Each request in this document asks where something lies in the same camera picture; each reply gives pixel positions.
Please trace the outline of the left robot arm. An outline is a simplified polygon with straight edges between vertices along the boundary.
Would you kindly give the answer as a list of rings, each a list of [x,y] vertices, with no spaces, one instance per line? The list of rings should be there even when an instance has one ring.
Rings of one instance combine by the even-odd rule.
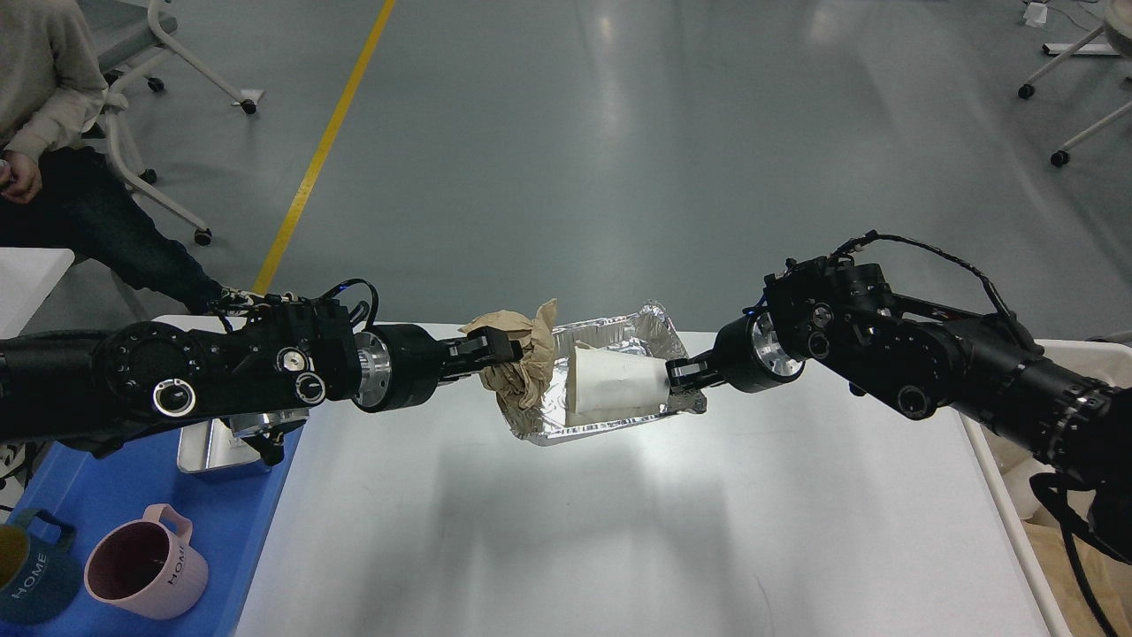
[[[312,408],[408,408],[437,387],[524,356],[491,326],[436,339],[376,321],[379,293],[344,305],[363,279],[321,295],[218,305],[221,332],[142,321],[115,332],[41,332],[3,341],[3,444],[55,442],[105,458],[126,444],[218,420],[274,466]]]

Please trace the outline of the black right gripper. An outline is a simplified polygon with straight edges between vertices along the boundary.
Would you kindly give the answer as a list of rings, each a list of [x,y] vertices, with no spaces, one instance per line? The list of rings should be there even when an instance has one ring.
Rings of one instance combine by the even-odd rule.
[[[757,394],[792,384],[805,370],[777,335],[767,311],[754,311],[724,324],[709,354],[667,360],[669,391],[697,391],[728,384],[744,394]]]

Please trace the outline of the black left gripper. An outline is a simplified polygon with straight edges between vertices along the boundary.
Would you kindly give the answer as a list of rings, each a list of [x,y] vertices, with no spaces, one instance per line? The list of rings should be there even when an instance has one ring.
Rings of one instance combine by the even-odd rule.
[[[352,403],[368,414],[417,406],[432,398],[440,384],[524,356],[522,344],[501,329],[437,341],[417,324],[383,324],[355,332],[353,338],[361,379]]]

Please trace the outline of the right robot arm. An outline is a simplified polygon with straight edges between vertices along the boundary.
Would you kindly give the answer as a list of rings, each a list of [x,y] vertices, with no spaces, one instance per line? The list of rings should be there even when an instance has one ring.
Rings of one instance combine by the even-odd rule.
[[[893,293],[878,265],[854,262],[856,251],[882,239],[871,231],[825,257],[788,259],[711,350],[668,362],[671,394],[723,384],[756,394],[792,382],[816,360],[854,395],[873,396],[904,418],[950,407],[974,419],[1050,467],[1029,480],[1031,491],[1058,520],[1083,600],[1113,636],[1075,544],[1129,562],[1127,388],[1052,362],[993,282],[954,255],[945,253],[946,261],[974,272],[990,315]]]

